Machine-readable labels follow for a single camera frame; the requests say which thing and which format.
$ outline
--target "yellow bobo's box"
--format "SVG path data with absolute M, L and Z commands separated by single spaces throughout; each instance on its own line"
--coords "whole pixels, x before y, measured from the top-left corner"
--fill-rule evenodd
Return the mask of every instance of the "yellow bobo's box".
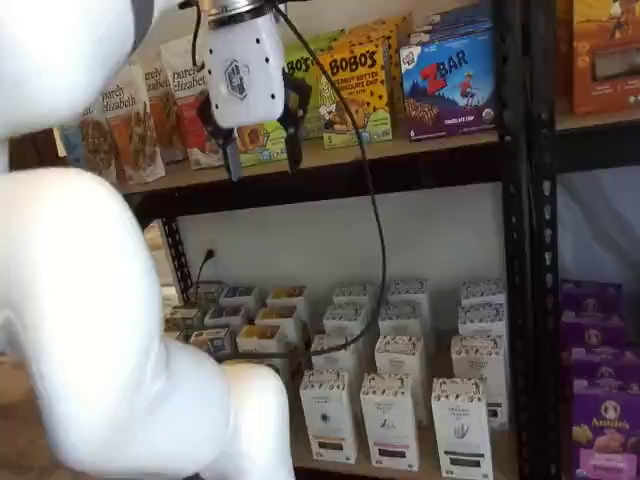
M 391 140 L 386 40 L 336 47 L 319 58 L 347 100 L 363 140 L 366 143 Z M 318 76 L 318 95 L 325 148 L 357 145 L 354 126 L 322 75 Z

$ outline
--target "wooden shelf board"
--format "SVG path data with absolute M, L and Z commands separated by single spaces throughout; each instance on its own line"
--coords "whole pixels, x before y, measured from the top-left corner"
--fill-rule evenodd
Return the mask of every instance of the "wooden shelf board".
M 437 150 L 455 149 L 468 145 L 479 145 L 497 141 L 498 136 L 495 131 L 438 138 L 422 142 L 409 142 L 405 134 L 398 132 L 394 140 L 369 144 L 366 148 L 367 155 L 373 160 L 376 158 L 400 157 Z M 358 147 L 325 150 L 321 139 L 309 140 L 303 143 L 302 169 L 326 167 L 348 163 L 354 160 L 360 160 Z M 247 177 L 253 177 L 286 171 L 287 163 L 282 161 L 247 167 L 244 170 L 244 174 Z M 169 165 L 167 167 L 167 175 L 163 178 L 143 185 L 123 185 L 120 187 L 120 191 L 128 195 L 176 187 L 187 187 L 226 179 L 227 174 L 223 168 L 191 170 L 188 162 L 180 162 L 179 164 Z

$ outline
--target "orange box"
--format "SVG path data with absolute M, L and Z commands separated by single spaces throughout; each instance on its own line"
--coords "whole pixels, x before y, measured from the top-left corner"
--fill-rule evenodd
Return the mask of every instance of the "orange box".
M 573 0 L 573 111 L 640 106 L 640 3 Z

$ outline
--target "shelf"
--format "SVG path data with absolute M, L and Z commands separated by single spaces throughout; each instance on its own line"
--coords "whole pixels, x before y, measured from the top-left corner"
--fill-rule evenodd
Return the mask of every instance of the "shelf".
M 301 168 L 286 162 L 245 169 L 238 182 L 223 169 L 193 171 L 171 166 L 153 183 L 122 189 L 139 219 L 180 217 L 223 210 L 313 202 L 368 193 L 357 147 L 325 150 L 321 140 L 303 143 Z M 367 145 L 377 193 L 451 187 L 502 179 L 503 155 L 494 131 L 410 143 L 396 139 Z
M 640 109 L 577 116 L 561 104 L 553 156 L 558 173 L 640 164 Z

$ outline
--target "black cable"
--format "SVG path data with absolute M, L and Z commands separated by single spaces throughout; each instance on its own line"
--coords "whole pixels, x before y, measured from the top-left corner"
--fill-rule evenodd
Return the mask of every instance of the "black cable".
M 207 249 L 206 253 L 204 254 L 204 258 L 202 259 L 202 263 L 200 264 L 200 268 L 198 268 L 198 276 L 196 277 L 196 288 L 193 294 L 193 296 L 195 297 L 193 299 L 194 302 L 198 301 L 198 291 L 200 290 L 200 276 L 202 275 L 202 269 L 213 257 L 215 257 L 214 251 L 210 248 Z
M 373 311 L 371 312 L 371 317 L 367 321 L 367 324 L 362 328 L 360 333 L 358 333 L 352 339 L 350 339 L 350 340 L 348 340 L 348 341 L 346 341 L 346 342 L 344 342 L 344 343 L 342 343 L 340 345 L 336 345 L 335 347 L 325 348 L 325 349 L 322 349 L 322 350 L 316 350 L 316 351 L 313 351 L 313 352 L 304 352 L 305 355 L 311 355 L 312 357 L 315 357 L 315 356 L 319 356 L 319 355 L 326 355 L 328 353 L 339 352 L 341 350 L 346 350 L 351 345 L 354 345 L 354 344 L 358 343 L 365 335 L 367 335 L 371 331 L 373 326 L 378 323 L 378 317 L 380 315 L 380 309 L 382 308 L 382 301 L 384 299 L 386 286 L 387 286 L 387 246 L 386 246 L 386 242 L 385 242 L 385 238 L 384 238 L 384 231 L 382 229 L 382 222 L 380 221 L 380 212 L 378 210 L 378 201 L 377 201 L 377 198 L 376 198 L 375 188 L 373 186 L 373 177 L 371 175 L 371 168 L 370 168 L 371 165 L 369 163 L 370 162 L 369 161 L 369 157 L 367 157 L 367 152 L 366 152 L 366 149 L 365 149 L 365 146 L 364 146 L 364 140 L 362 139 L 362 133 L 360 132 L 360 130 L 357 127 L 358 122 L 356 121 L 356 118 L 353 115 L 353 112 L 351 111 L 351 108 L 349 108 L 349 104 L 347 103 L 346 99 L 344 98 L 344 95 L 342 94 L 340 89 L 336 86 L 335 82 L 331 78 L 331 75 L 329 75 L 329 72 L 327 72 L 327 69 L 324 67 L 324 65 L 322 65 L 322 63 L 318 59 L 318 56 L 313 51 L 313 48 L 311 48 L 311 46 L 309 45 L 309 42 L 307 42 L 307 40 L 302 36 L 302 34 L 296 28 L 296 26 L 293 24 L 293 22 L 291 21 L 289 16 L 280 9 L 280 7 L 277 4 L 277 1 L 276 0 L 271 0 L 271 3 L 272 3 L 272 7 L 275 10 L 275 12 L 280 16 L 280 18 L 284 21 L 284 23 L 287 24 L 287 26 L 289 27 L 291 32 L 295 35 L 295 37 L 302 44 L 302 46 L 307 51 L 307 53 L 309 53 L 309 55 L 311 56 L 311 58 L 315 62 L 316 66 L 320 69 L 320 71 L 322 72 L 322 75 L 324 75 L 326 80 L 329 82 L 329 85 L 331 86 L 331 89 L 333 90 L 333 92 L 336 94 L 336 96 L 340 100 L 340 103 L 342 103 L 342 105 L 344 106 L 344 109 L 347 112 L 347 116 L 349 117 L 349 120 L 351 121 L 351 124 L 354 127 L 353 130 L 354 130 L 354 132 L 356 134 L 356 138 L 358 139 L 358 146 L 360 147 L 360 155 L 361 155 L 361 158 L 362 158 L 362 166 L 364 168 L 365 180 L 367 182 L 367 188 L 369 190 L 369 199 L 371 200 L 371 207 L 373 209 L 373 216 L 374 216 L 375 221 L 376 221 L 376 227 L 377 227 L 377 230 L 378 230 L 378 238 L 379 238 L 379 241 L 380 241 L 380 255 L 381 255 L 381 259 L 382 259 L 382 265 L 381 265 L 382 279 L 380 280 L 380 286 L 378 288 L 378 298 L 376 299 L 376 303 L 374 305 Z M 299 355 L 299 354 L 300 354 L 300 350 L 293 350 L 291 352 L 281 353 L 281 354 L 277 354 L 277 353 L 246 353 L 246 354 L 243 354 L 243 353 L 240 353 L 237 356 L 234 356 L 234 358 L 239 358 L 239 359 L 289 358 L 291 356 L 295 356 L 295 355 Z

